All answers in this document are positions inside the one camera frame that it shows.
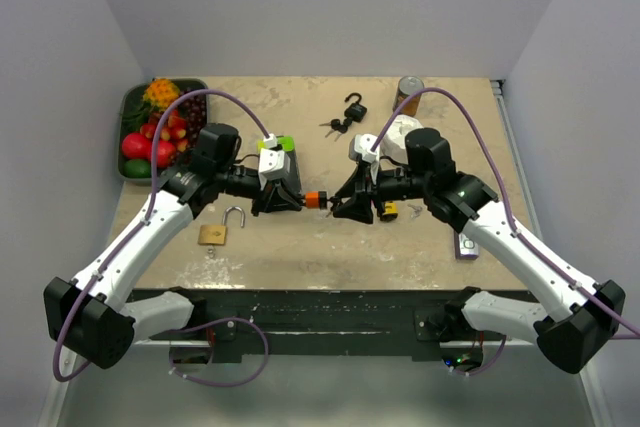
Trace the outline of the yellow padlock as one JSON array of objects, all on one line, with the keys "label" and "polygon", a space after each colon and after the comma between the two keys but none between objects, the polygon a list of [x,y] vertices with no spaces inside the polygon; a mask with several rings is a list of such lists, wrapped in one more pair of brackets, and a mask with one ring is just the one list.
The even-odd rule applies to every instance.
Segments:
[{"label": "yellow padlock", "polygon": [[393,201],[384,203],[384,210],[379,218],[382,222],[392,222],[399,216],[397,204]]}]

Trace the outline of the orange padlock with keys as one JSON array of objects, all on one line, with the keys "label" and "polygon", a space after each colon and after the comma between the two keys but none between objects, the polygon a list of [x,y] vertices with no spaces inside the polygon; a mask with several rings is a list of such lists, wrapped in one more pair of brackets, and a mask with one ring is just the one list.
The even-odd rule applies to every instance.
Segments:
[{"label": "orange padlock with keys", "polygon": [[302,197],[303,205],[312,210],[329,210],[330,196],[326,191],[309,191]]}]

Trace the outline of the silver keys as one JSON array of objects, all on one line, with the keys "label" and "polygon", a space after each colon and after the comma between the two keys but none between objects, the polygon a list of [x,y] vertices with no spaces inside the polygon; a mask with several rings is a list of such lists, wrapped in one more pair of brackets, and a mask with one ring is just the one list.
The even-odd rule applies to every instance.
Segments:
[{"label": "silver keys", "polygon": [[409,204],[408,207],[411,209],[410,216],[412,219],[418,218],[423,211],[423,208],[419,205]]}]

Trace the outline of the black padlock with keys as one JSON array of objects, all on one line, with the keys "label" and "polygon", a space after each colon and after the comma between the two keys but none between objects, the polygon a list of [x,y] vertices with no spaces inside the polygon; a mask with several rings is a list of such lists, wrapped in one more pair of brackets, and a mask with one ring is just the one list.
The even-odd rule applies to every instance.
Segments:
[{"label": "black padlock with keys", "polygon": [[350,129],[353,123],[361,123],[368,113],[368,108],[362,104],[362,95],[358,92],[347,95],[344,102],[347,106],[343,113],[343,119],[334,118],[321,124],[321,127],[329,128],[325,135],[326,138],[332,134],[336,134],[336,138],[339,138]]}]

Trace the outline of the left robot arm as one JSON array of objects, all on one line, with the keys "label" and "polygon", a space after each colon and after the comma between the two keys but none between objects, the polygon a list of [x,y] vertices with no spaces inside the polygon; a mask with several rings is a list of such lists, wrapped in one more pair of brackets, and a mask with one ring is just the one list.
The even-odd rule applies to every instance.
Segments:
[{"label": "left robot arm", "polygon": [[47,285],[47,324],[58,348],[107,369],[139,340],[172,330],[185,339],[205,332],[206,301],[198,294],[175,287],[142,301],[129,297],[163,248],[219,195],[251,200],[253,215],[301,210],[293,139],[262,142],[255,169],[237,161],[240,145],[236,128],[206,125],[195,147],[161,173],[143,208],[107,249],[72,280],[56,277]]}]

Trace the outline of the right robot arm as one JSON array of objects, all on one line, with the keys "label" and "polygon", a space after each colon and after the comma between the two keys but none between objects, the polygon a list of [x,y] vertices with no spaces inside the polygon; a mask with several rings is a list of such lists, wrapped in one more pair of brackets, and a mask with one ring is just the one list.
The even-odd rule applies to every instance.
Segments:
[{"label": "right robot arm", "polygon": [[490,331],[526,341],[569,374],[579,373],[614,337],[624,290],[580,273],[509,216],[488,185],[457,169],[438,130],[410,132],[408,164],[394,170],[380,168],[374,141],[370,134],[351,141],[356,169],[331,200],[334,217],[370,224],[385,202],[420,199],[433,217],[499,260],[535,298],[519,301],[467,287],[426,319],[431,335],[448,342]]}]

